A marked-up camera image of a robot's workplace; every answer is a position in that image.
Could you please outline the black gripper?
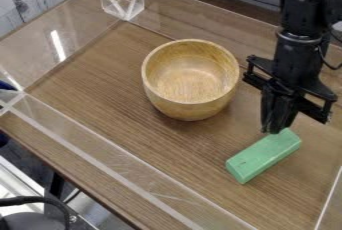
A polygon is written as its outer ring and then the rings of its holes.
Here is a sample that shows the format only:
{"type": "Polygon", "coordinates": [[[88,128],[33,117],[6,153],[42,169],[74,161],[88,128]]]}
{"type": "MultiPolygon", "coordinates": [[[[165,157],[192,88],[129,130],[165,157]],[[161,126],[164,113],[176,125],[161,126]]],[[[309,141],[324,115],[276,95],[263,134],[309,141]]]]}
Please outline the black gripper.
{"type": "Polygon", "coordinates": [[[337,69],[324,60],[329,33],[296,35],[281,30],[276,36],[273,58],[249,55],[243,73],[243,81],[261,93],[261,132],[269,134],[289,127],[297,113],[325,123],[337,100],[319,79],[323,66],[337,69]]]}

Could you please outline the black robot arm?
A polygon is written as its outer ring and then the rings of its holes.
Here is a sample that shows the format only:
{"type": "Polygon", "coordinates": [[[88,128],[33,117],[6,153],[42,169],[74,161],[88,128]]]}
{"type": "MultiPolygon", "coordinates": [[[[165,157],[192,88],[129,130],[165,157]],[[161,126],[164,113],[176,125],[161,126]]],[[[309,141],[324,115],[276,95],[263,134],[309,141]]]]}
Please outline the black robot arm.
{"type": "Polygon", "coordinates": [[[342,21],[342,0],[279,0],[280,28],[269,59],[251,55],[243,81],[261,92],[261,131],[276,134],[303,113],[324,123],[336,94],[319,74],[328,65],[325,53],[332,25],[342,21]]]}

